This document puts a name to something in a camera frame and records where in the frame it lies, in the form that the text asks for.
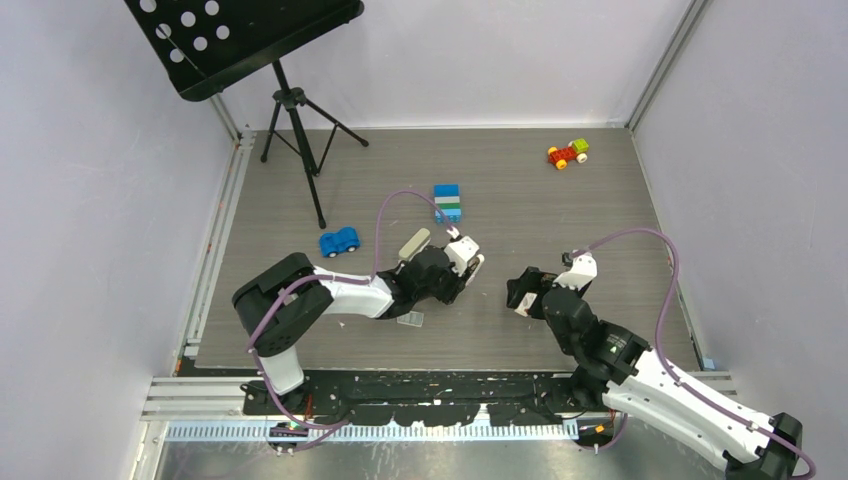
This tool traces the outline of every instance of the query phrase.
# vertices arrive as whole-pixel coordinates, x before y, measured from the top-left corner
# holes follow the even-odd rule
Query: blue and white block stack
[[[459,206],[459,185],[434,185],[433,197],[436,205],[445,212],[450,221],[459,223],[462,219],[462,210]],[[436,223],[445,223],[438,211],[436,211]]]

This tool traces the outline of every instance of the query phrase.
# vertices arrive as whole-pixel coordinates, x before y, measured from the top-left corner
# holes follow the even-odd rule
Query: tripod base
[[[274,73],[277,75],[277,80],[280,83],[280,90],[274,93],[274,113],[271,115],[271,126],[268,127],[268,139],[265,140],[265,148],[262,150],[262,156],[259,158],[262,163],[268,161],[268,150],[271,148],[271,140],[277,136],[289,148],[291,148],[303,161],[303,170],[306,172],[306,180],[309,182],[309,191],[312,194],[312,203],[315,205],[315,213],[318,215],[318,227],[321,229],[327,228],[327,222],[324,220],[324,213],[321,210],[321,201],[318,198],[318,191],[315,189],[315,182],[312,177],[317,177],[321,174],[321,169],[324,168],[324,161],[327,160],[327,153],[330,151],[330,145],[333,143],[333,137],[336,135],[336,130],[342,129],[343,132],[353,137],[363,147],[369,145],[368,140],[360,137],[346,125],[336,120],[335,117],[327,113],[324,109],[316,105],[314,102],[306,98],[306,94],[301,88],[289,88],[286,76],[283,73],[283,66],[279,60],[276,60],[272,66]],[[300,114],[297,112],[297,107],[308,106],[315,110],[319,115],[326,118],[333,124],[333,130],[330,132],[330,138],[327,140],[327,145],[324,147],[324,154],[321,156],[321,162],[315,164],[315,157],[312,155],[312,148],[309,146],[309,139],[306,137],[306,131],[303,129],[303,123],[300,121]],[[289,113],[292,122],[292,130],[294,130],[297,148],[286,140],[277,132],[277,120],[280,117],[280,110],[285,108]]]

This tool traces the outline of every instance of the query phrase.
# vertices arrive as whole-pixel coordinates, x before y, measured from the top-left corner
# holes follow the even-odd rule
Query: green toy block
[[[585,153],[589,151],[589,142],[587,142],[585,138],[578,138],[571,144],[571,146],[574,147],[574,151],[577,153]]]

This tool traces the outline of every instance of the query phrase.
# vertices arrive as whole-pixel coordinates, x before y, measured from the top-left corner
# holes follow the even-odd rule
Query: gray wooden tabletop
[[[421,328],[362,317],[324,316],[298,342],[304,368],[564,370],[575,362],[557,348],[543,321],[505,307],[506,281],[532,265],[561,270],[563,251],[616,230],[656,227],[656,217],[629,132],[624,129],[365,130],[371,146],[339,133],[317,187],[327,231],[350,225],[362,248],[321,257],[315,212],[300,159],[275,139],[259,162],[260,134],[217,280],[198,366],[252,366],[247,333],[230,298],[240,286],[286,255],[304,252],[328,270],[366,274],[374,255],[377,210],[385,196],[434,184],[460,186],[459,228],[479,243],[486,262],[451,306],[427,300]],[[291,138],[290,132],[283,132]],[[320,157],[328,132],[309,132]],[[550,146],[585,137],[589,161],[558,171],[546,162]],[[433,244],[447,235],[428,205],[398,197],[382,225],[381,269],[419,228]],[[586,300],[601,318],[653,341],[670,272],[665,250],[651,237],[624,237],[595,252],[599,276]],[[672,361],[697,369],[679,305],[671,309],[664,345]]]

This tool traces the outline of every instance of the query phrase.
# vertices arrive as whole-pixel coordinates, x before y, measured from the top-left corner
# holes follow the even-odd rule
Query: black music stand
[[[312,177],[321,173],[336,130],[341,128],[362,146],[368,142],[318,105],[301,88],[290,88],[280,58],[362,14],[361,0],[124,0],[144,31],[180,96],[192,102],[206,100],[251,73],[272,64],[280,90],[261,160],[268,160],[274,135],[303,161],[303,169],[318,215],[326,228],[321,202]],[[332,122],[333,130],[321,156],[315,157],[297,107],[308,106]],[[280,109],[289,113],[297,148],[276,131]]]

